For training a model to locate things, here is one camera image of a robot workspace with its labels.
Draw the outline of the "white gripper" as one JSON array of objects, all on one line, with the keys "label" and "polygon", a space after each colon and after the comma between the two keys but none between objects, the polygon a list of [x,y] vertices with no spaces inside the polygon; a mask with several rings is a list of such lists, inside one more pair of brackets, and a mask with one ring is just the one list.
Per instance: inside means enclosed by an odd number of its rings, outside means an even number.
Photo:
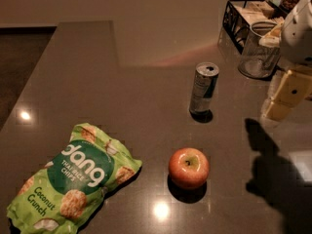
[{"label": "white gripper", "polygon": [[[281,56],[301,65],[312,65],[312,0],[299,0],[287,15],[281,31]],[[296,70],[277,73],[261,109],[265,120],[281,122],[312,93],[312,75]]]}]

